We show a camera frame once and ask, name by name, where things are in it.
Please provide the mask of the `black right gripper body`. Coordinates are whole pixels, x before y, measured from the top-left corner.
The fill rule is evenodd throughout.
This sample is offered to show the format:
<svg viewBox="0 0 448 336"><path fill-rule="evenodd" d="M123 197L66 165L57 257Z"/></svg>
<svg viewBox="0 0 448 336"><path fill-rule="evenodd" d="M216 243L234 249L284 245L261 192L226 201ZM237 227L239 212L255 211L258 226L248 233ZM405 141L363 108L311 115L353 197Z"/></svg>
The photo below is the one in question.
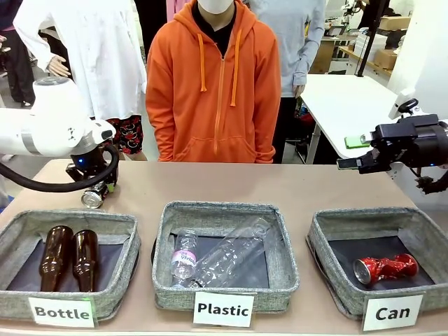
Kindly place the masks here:
<svg viewBox="0 0 448 336"><path fill-rule="evenodd" d="M401 162L410 168L447 163L447 121L435 114L401 118L381 124L371 132L372 163L388 169Z"/></svg>

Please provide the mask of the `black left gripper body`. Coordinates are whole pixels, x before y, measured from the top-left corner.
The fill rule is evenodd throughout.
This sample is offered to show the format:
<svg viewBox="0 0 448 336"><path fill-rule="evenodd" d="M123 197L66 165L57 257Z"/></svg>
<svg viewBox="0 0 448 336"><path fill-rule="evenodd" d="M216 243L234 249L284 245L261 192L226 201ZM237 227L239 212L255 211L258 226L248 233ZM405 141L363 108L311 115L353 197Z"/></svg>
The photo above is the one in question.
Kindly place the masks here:
<svg viewBox="0 0 448 336"><path fill-rule="evenodd" d="M80 186L95 186L108 178L118 181L118 151L114 146L99 146L88 153L71 155L72 163L81 173Z"/></svg>

